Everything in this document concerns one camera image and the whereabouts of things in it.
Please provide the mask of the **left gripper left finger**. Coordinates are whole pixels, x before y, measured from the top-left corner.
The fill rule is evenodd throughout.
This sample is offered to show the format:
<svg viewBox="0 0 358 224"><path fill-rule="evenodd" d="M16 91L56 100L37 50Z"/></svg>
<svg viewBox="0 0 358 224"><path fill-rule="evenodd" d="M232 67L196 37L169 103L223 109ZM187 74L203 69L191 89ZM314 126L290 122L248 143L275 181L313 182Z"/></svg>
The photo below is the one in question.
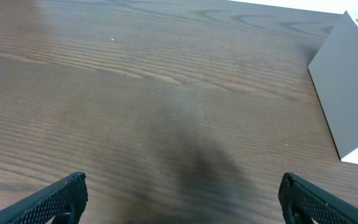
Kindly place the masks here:
<svg viewBox="0 0 358 224"><path fill-rule="evenodd" d="M74 172L0 211L0 224L77 224L88 202L86 175Z"/></svg>

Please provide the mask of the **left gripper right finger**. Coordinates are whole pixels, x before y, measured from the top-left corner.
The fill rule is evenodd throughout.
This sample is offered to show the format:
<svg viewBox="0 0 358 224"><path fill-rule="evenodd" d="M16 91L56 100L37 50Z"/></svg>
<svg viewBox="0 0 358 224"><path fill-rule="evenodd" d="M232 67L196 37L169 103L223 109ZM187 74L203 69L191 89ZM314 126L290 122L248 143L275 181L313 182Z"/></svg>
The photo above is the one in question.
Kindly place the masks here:
<svg viewBox="0 0 358 224"><path fill-rule="evenodd" d="M286 224L358 224L358 208L286 172L278 191Z"/></svg>

